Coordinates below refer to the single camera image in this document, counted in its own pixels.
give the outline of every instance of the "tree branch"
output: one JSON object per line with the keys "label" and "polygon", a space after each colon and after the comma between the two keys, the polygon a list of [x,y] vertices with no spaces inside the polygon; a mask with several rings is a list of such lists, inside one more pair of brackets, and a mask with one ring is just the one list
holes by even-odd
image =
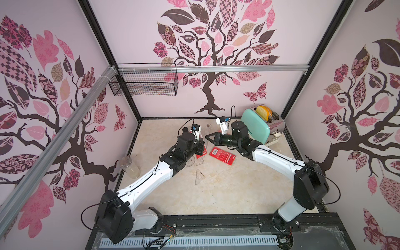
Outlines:
{"label": "tree branch", "polygon": [[27,141],[27,140],[25,140],[24,138],[22,138],[21,132],[22,132],[22,130],[25,129],[25,128],[24,128],[25,126],[26,126],[26,123],[24,123],[24,124],[22,125],[22,127],[20,127],[20,128],[18,129],[18,132],[17,132],[17,133],[14,133],[14,132],[3,132],[3,133],[0,133],[0,136],[13,136],[13,137],[16,137],[16,138],[17,138],[20,142],[22,142],[25,146],[28,146],[28,145],[35,145],[36,147],[40,148],[41,150],[44,150],[45,147],[44,147],[42,144],[40,144],[38,141],[36,141],[36,140]]}

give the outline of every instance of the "red booklet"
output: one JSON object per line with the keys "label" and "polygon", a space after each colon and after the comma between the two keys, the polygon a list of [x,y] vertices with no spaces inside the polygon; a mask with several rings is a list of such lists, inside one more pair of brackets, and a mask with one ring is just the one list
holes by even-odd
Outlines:
{"label": "red booklet", "polygon": [[214,147],[210,153],[210,155],[214,158],[217,158],[221,162],[225,162],[229,166],[232,166],[233,161],[235,160],[236,156],[234,154],[231,154],[229,152],[226,152],[225,150],[222,150],[220,148]]}

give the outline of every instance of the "clear plastic cup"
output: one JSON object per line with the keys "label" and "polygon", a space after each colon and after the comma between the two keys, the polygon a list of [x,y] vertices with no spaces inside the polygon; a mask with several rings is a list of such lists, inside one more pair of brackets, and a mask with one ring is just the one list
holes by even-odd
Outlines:
{"label": "clear plastic cup", "polygon": [[132,179],[136,179],[140,176],[140,169],[136,164],[132,161],[132,158],[129,156],[123,157],[118,161],[120,163],[121,168],[125,171],[125,173]]}

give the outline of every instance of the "mint green toaster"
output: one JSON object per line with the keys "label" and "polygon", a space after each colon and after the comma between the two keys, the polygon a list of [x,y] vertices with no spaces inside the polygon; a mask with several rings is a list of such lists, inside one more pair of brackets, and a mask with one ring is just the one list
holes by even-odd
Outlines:
{"label": "mint green toaster", "polygon": [[285,129],[285,121],[272,111],[272,115],[268,117],[268,121],[264,120],[257,112],[254,106],[246,109],[242,114],[241,121],[247,126],[249,134],[255,140],[266,144],[276,140],[274,136],[278,132],[283,132]]}

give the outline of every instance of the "metal frame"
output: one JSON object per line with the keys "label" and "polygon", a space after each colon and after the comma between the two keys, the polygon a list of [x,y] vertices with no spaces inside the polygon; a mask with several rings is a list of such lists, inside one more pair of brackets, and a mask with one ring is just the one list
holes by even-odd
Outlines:
{"label": "metal frame", "polygon": [[109,67],[103,72],[103,77],[97,79],[88,95],[81,101],[54,139],[41,153],[39,159],[34,163],[31,169],[27,171],[20,183],[4,201],[0,208],[0,237],[7,231],[9,225],[18,215],[28,198],[35,191],[45,173],[64,148],[65,144],[72,136],[72,133],[92,106],[93,102],[115,73],[114,67]]}

